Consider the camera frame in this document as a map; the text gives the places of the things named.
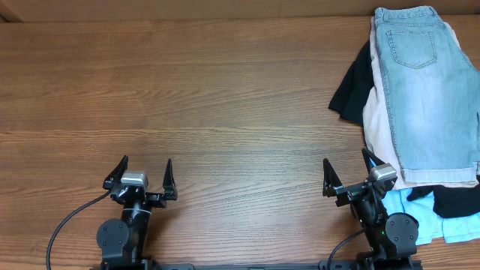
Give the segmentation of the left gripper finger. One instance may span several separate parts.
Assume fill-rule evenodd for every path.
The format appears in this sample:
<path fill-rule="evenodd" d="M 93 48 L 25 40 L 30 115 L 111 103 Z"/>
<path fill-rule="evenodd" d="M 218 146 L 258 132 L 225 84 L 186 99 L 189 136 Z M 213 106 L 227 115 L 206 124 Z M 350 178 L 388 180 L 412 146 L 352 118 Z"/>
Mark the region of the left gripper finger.
<path fill-rule="evenodd" d="M 164 191 L 163 196 L 165 200 L 177 200 L 178 191 L 177 191 L 175 179 L 173 176 L 173 164 L 172 164 L 171 158 L 169 158 L 167 161 L 162 187 Z"/>
<path fill-rule="evenodd" d="M 104 179 L 103 189 L 111 190 L 114 185 L 121 181 L 121 178 L 125 171 L 128 169 L 128 156 L 125 155 L 115 169 Z"/>

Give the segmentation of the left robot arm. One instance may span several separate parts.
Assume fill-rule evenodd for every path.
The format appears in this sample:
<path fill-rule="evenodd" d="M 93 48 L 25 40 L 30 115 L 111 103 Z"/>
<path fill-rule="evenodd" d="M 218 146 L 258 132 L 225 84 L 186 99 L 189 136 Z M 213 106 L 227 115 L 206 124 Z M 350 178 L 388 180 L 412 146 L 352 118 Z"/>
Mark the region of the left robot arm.
<path fill-rule="evenodd" d="M 103 189 L 123 209 L 119 219 L 105 221 L 97 231 L 97 244 L 102 251 L 102 269 L 160 268 L 152 257 L 145 256 L 143 252 L 152 209 L 164 209 L 169 201 L 178 198 L 171 160 L 167 161 L 163 192 L 149 192 L 148 185 L 145 172 L 128 169 L 128 156 L 124 156 L 104 179 Z"/>

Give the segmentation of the light blue denim shorts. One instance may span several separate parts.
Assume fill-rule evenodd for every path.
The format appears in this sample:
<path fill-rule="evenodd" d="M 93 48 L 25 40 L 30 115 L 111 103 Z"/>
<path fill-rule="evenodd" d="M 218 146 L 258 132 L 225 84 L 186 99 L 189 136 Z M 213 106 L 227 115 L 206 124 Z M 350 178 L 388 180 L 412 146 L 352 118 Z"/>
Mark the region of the light blue denim shorts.
<path fill-rule="evenodd" d="M 479 173 L 479 71 L 431 6 L 378 7 L 374 26 L 403 179 L 474 182 Z"/>

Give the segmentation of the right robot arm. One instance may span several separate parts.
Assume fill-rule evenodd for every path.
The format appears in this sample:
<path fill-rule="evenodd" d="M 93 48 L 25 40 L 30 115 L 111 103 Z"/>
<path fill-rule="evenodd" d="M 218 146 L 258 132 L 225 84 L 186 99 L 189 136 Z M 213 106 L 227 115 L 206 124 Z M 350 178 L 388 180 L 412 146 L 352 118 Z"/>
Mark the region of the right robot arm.
<path fill-rule="evenodd" d="M 322 195 L 336 197 L 336 206 L 349 206 L 352 216 L 360 223 L 361 230 L 344 239 L 330 253 L 325 267 L 336 269 L 341 264 L 334 256 L 345 244 L 365 235 L 370 251 L 358 253 L 354 261 L 343 265 L 349 269 L 421 269 L 420 261 L 411 256 L 417 253 L 419 222 L 410 214 L 389 214 L 382 199 L 397 181 L 397 171 L 380 160 L 368 148 L 361 153 L 367 168 L 367 178 L 350 186 L 342 184 L 329 159 L 322 162 L 324 179 Z"/>

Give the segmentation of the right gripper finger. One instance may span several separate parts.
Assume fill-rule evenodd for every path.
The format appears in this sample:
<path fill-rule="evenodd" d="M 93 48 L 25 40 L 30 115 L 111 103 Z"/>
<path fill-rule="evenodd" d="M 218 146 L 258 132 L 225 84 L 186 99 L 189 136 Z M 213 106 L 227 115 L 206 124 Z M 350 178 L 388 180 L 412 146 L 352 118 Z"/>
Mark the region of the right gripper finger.
<path fill-rule="evenodd" d="M 322 195 L 324 197 L 336 196 L 338 194 L 337 189 L 341 189 L 343 185 L 328 158 L 323 159 L 323 172 Z"/>
<path fill-rule="evenodd" d="M 367 171 L 370 172 L 374 167 L 383 165 L 385 162 L 379 159 L 371 150 L 367 147 L 364 147 L 361 150 L 362 156 L 364 158 L 364 163 L 367 168 Z"/>

